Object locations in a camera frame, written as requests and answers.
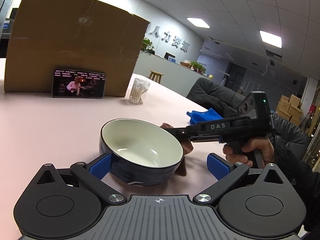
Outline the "black sleeve forearm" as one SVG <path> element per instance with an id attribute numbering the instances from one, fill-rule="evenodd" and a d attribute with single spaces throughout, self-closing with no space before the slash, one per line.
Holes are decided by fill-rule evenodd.
<path id="1" fill-rule="evenodd" d="M 272 114 L 275 128 L 276 163 L 306 207 L 304 230 L 319 239 L 319 173 L 302 161 L 310 138 L 296 125 Z"/>

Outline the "right hand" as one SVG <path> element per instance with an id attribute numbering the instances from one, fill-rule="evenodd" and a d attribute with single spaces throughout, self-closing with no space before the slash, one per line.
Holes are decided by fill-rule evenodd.
<path id="1" fill-rule="evenodd" d="M 250 139 L 247 144 L 242 146 L 241 150 L 244 153 L 248 153 L 253 150 L 261 150 L 261 153 L 263 156 L 263 161 L 261 162 L 261 164 L 263 168 L 269 163 L 276 162 L 274 146 L 272 145 L 270 140 L 266 137 L 258 137 L 258 138 Z M 236 162 L 242 162 L 249 167 L 253 166 L 253 161 L 249 160 L 246 155 L 236 154 L 234 152 L 234 149 L 229 145 L 225 145 L 223 147 L 223 153 L 226 155 L 226 160 L 232 164 Z"/>

